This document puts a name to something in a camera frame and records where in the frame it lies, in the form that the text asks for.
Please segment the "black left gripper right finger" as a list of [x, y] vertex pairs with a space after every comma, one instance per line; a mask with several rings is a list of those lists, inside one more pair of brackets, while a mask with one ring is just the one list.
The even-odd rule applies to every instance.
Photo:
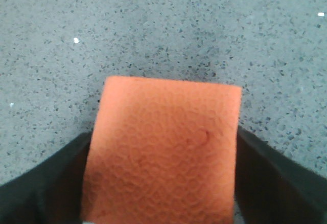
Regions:
[[326, 178], [242, 127], [235, 193], [246, 223], [326, 223]]

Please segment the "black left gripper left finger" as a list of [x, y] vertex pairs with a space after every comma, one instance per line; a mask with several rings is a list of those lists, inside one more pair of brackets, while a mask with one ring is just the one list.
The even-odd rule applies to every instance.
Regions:
[[82, 184], [91, 132], [1, 186], [1, 223], [83, 223]]

